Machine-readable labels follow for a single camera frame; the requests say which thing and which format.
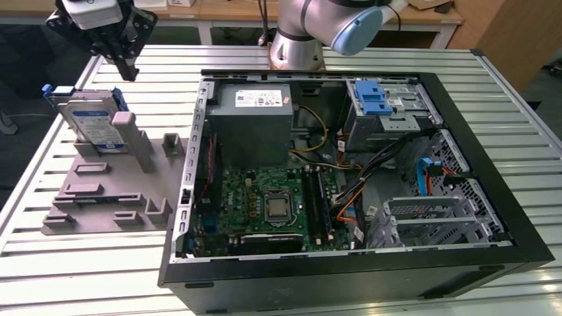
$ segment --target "sticker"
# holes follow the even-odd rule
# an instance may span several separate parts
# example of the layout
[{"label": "sticker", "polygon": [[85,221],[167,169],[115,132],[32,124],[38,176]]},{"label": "sticker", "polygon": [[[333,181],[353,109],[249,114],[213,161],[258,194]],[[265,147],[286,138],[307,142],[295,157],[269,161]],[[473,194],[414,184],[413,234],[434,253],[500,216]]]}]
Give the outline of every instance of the sticker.
[{"label": "sticker", "polygon": [[366,212],[366,216],[376,216],[376,214],[377,214],[377,211],[378,211],[378,210],[380,210],[380,209],[372,205],[372,206],[369,207],[368,212]]},{"label": "sticker", "polygon": [[75,203],[97,203],[95,199],[75,199]]},{"label": "sticker", "polygon": [[389,105],[404,105],[402,100],[400,98],[398,99],[386,99],[386,104],[389,104]]},{"label": "sticker", "polygon": [[193,14],[170,14],[171,18],[195,18]]},{"label": "sticker", "polygon": [[281,90],[239,90],[237,107],[282,107]]},{"label": "sticker", "polygon": [[73,115],[81,131],[97,147],[117,149],[125,146],[107,111],[74,111]]},{"label": "sticker", "polygon": [[338,150],[346,152],[346,142],[342,140],[338,140]]},{"label": "sticker", "polygon": [[353,230],[353,234],[360,239],[361,242],[364,242],[365,233],[361,231],[360,227],[356,226],[356,229]]}]

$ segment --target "metal slotted table surface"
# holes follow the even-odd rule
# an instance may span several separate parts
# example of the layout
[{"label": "metal slotted table surface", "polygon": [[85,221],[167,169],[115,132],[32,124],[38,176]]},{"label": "metal slotted table surface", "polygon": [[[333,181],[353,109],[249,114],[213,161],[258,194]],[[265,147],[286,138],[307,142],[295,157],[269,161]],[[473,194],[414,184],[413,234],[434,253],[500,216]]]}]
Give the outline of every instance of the metal slotted table surface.
[{"label": "metal slotted table surface", "polygon": [[[470,51],[370,49],[325,52],[330,70],[436,72],[557,258],[456,299],[349,305],[259,315],[562,314],[562,145],[496,71]],[[93,59],[81,88],[125,92],[149,136],[189,136],[203,68],[269,67],[266,51],[235,46],[147,46],[135,83]],[[60,115],[0,213],[2,315],[190,315],[157,286],[165,232],[43,236],[42,220],[77,151]]]}]

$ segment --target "motherboard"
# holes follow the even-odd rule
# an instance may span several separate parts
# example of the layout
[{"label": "motherboard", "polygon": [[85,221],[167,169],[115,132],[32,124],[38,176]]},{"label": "motherboard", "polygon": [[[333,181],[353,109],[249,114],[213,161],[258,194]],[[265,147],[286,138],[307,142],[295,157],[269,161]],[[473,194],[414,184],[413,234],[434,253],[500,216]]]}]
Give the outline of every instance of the motherboard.
[{"label": "motherboard", "polygon": [[203,214],[205,256],[349,249],[346,226],[333,227],[335,172],[225,169],[218,214]]}]

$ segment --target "table leg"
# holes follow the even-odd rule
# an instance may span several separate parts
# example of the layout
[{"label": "table leg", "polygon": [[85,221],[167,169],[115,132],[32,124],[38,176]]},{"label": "table leg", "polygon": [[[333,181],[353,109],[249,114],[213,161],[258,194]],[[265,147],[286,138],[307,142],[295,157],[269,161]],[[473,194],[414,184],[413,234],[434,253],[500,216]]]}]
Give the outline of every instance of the table leg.
[{"label": "table leg", "polygon": [[198,21],[197,27],[199,30],[199,41],[202,45],[213,45],[213,37],[211,37],[211,21]]},{"label": "table leg", "polygon": [[457,24],[454,25],[444,25],[441,27],[441,31],[438,33],[438,35],[436,36],[436,39],[433,40],[432,43],[432,49],[446,49],[450,39],[453,38],[453,35],[456,33],[457,30]]}]

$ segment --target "green motherboard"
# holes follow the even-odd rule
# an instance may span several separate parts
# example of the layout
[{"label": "green motherboard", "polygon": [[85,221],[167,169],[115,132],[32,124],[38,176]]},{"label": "green motherboard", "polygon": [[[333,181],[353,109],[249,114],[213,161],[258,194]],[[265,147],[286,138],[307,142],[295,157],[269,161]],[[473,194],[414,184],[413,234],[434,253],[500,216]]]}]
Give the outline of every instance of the green motherboard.
[{"label": "green motherboard", "polygon": [[[330,196],[338,192],[335,172],[323,169],[322,190]],[[206,256],[230,255],[230,243],[250,234],[301,234],[301,251],[346,250],[349,236],[345,226],[333,229],[330,240],[310,237],[307,203],[305,203],[303,171],[301,169],[226,169],[222,178],[222,206],[217,218],[217,231],[205,235]]]}]

